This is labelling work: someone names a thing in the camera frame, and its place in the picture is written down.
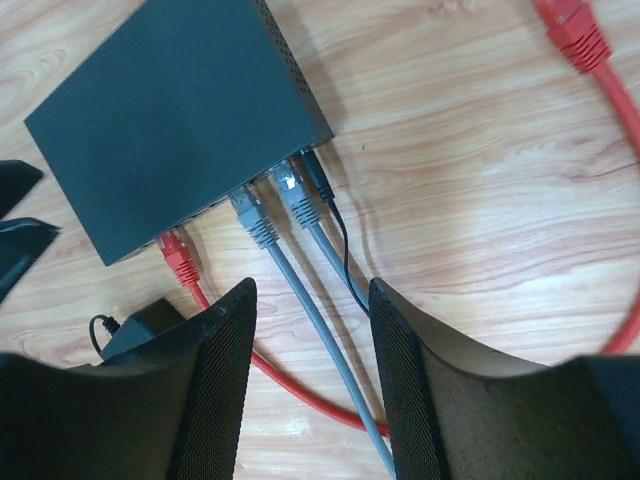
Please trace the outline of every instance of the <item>power adapter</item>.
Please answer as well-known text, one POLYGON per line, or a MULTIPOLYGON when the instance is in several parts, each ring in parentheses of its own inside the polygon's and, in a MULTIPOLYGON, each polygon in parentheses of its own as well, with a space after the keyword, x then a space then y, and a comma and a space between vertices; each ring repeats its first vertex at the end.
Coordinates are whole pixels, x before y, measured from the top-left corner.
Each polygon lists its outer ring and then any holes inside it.
POLYGON ((133 313, 102 349, 103 360, 139 347, 186 319, 164 298, 133 313))

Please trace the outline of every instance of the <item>light wood tabletop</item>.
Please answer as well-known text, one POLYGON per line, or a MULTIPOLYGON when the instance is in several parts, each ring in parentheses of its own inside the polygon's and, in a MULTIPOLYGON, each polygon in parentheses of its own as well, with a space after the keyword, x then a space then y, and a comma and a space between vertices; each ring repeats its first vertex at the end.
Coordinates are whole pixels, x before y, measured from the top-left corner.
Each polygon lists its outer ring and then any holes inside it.
MULTIPOLYGON (((597 351, 640 290, 640 176, 600 91, 550 45, 529 2, 268 3, 336 132, 320 154, 363 277, 384 278, 511 354, 553 364, 597 351)), ((640 98, 640 4, 593 3, 613 65, 640 98)), ((123 320, 159 297, 185 315, 197 312, 156 248, 102 265, 23 123, 139 4, 0 2, 1 158, 47 174, 11 216, 62 228, 0 307, 3 350, 62 367, 97 363, 87 333, 94 314, 123 320)), ((367 319, 266 182, 259 190, 381 417, 367 319)), ((338 242, 333 223, 325 225, 338 242)), ((211 299, 254 277, 259 350, 350 406, 292 291, 228 203, 187 231, 211 299)), ((252 368, 236 478, 388 475, 365 434, 325 419, 252 368)))

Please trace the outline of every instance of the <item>router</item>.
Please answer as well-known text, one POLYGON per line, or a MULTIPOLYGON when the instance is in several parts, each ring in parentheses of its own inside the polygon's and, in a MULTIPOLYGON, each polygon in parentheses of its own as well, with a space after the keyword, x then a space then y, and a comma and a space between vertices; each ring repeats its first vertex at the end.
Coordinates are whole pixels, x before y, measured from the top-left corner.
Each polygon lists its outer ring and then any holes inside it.
POLYGON ((333 138, 262 0, 148 0, 26 124, 105 265, 333 138))

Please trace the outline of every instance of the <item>black cable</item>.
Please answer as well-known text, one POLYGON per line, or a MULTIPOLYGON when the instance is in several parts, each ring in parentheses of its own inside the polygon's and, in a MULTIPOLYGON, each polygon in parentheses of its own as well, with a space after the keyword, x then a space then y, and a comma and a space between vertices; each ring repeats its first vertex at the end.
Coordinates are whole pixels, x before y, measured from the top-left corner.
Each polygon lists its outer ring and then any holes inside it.
POLYGON ((349 287, 349 291, 351 292, 353 299, 356 301, 358 306, 362 309, 362 311, 368 317, 369 309, 364 303, 362 303, 362 301, 360 301, 360 298, 358 297, 358 294, 356 293, 355 288, 353 288, 353 283, 351 281, 351 273, 349 271, 349 234, 347 232, 347 226, 344 224, 344 220, 342 219, 342 215, 340 214, 340 210, 338 210, 338 206, 336 205, 336 202, 334 202, 333 200, 330 200, 329 202, 327 202, 327 206, 329 207, 329 210, 331 210, 331 213, 335 217, 336 222, 338 222, 338 226, 342 231, 342 238, 344 239, 344 276, 347 281, 347 287, 349 287))
POLYGON ((120 324, 114 320, 113 317, 107 317, 106 315, 96 315, 91 320, 89 320, 89 338, 91 339, 91 344, 95 351, 100 355, 102 353, 102 348, 100 348, 100 344, 98 343, 98 339, 96 337, 96 320, 102 320, 102 326, 109 332, 109 335, 112 337, 120 328, 120 324))

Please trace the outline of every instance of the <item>red ethernet cable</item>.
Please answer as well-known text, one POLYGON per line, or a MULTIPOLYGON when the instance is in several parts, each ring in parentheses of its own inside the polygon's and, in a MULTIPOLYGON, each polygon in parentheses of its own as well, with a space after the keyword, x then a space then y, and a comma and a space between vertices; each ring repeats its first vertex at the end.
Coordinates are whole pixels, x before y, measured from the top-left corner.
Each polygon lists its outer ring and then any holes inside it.
MULTIPOLYGON (((598 26, 591 5, 583 0, 533 0, 548 28, 547 35, 580 73, 592 74, 626 127, 640 155, 640 115, 629 93, 609 65, 611 48, 598 26)), ((640 297, 627 321, 602 350, 625 352, 640 333, 640 297)))
MULTIPOLYGON (((201 309, 210 307, 209 300, 199 285, 200 275, 193 262, 193 255, 189 248, 180 239, 175 231, 169 231, 158 238, 158 246, 165 258, 167 265, 173 270, 183 287, 191 291, 201 309)), ((251 353, 251 363, 258 367, 265 375, 291 393, 293 396, 309 405, 318 412, 330 417, 344 425, 366 431, 360 416, 334 405, 315 393, 307 390, 284 372, 269 364, 255 351, 251 353)), ((389 428, 378 422, 378 430, 385 437, 389 437, 389 428)))

